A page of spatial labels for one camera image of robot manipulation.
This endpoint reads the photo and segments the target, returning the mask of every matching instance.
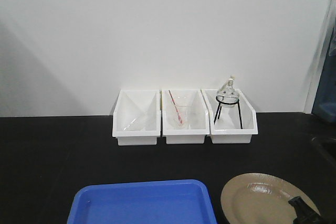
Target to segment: clear glass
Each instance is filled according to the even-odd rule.
[[[239,93],[233,88],[233,79],[228,81],[217,91],[218,101],[225,103],[235,103],[239,99]],[[234,105],[222,104],[223,107],[232,108]]]

